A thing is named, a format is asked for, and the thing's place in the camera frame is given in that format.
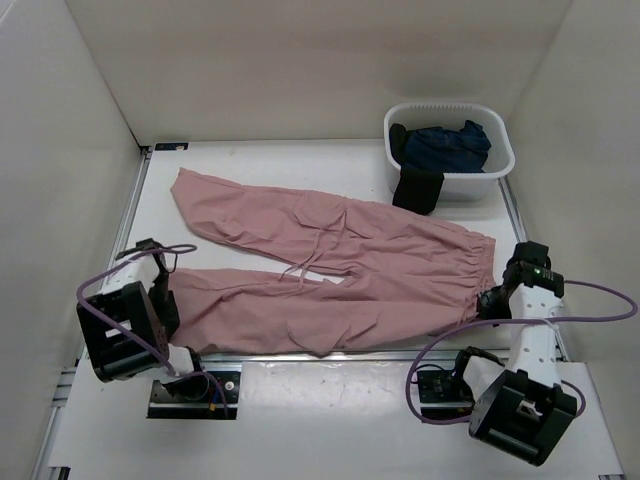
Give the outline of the pink trousers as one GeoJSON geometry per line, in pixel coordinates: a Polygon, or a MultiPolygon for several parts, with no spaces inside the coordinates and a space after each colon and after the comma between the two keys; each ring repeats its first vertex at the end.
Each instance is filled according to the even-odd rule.
{"type": "Polygon", "coordinates": [[[282,273],[180,268],[175,346],[245,354],[363,350],[474,317],[495,241],[397,207],[181,170],[171,194],[196,236],[286,264],[282,273]]]}

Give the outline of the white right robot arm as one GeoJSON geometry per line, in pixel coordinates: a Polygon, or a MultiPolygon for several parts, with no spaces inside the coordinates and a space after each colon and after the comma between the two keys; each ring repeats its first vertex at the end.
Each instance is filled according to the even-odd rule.
{"type": "Polygon", "coordinates": [[[449,375],[455,396],[473,398],[470,436],[534,466],[547,460],[578,412],[556,367],[552,321],[564,278],[552,271],[548,252],[536,242],[517,244],[501,284],[478,297],[480,319],[514,322],[507,361],[468,347],[449,375]]]}

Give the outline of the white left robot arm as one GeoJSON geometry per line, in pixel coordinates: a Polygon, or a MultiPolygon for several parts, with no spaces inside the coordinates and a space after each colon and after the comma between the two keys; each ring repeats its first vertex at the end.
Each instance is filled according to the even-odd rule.
{"type": "Polygon", "coordinates": [[[192,244],[164,246],[148,238],[119,252],[106,272],[76,291],[76,313],[91,366],[104,382],[145,374],[188,400],[206,395],[210,377],[189,347],[170,344],[180,326],[170,276],[192,244]]]}

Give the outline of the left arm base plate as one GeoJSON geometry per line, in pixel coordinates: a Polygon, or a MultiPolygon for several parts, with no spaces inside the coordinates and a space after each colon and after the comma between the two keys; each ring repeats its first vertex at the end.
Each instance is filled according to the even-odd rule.
{"type": "Polygon", "coordinates": [[[238,414],[242,367],[240,364],[208,364],[219,389],[208,378],[198,377],[164,385],[152,383],[147,417],[162,420],[235,420],[238,414]]]}

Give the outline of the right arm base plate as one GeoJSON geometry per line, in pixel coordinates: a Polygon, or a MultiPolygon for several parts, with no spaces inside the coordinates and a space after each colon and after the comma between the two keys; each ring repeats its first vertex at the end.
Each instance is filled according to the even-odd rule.
{"type": "Polygon", "coordinates": [[[430,420],[454,420],[472,412],[472,392],[452,370],[423,364],[416,369],[411,383],[417,388],[421,415],[430,420]]]}

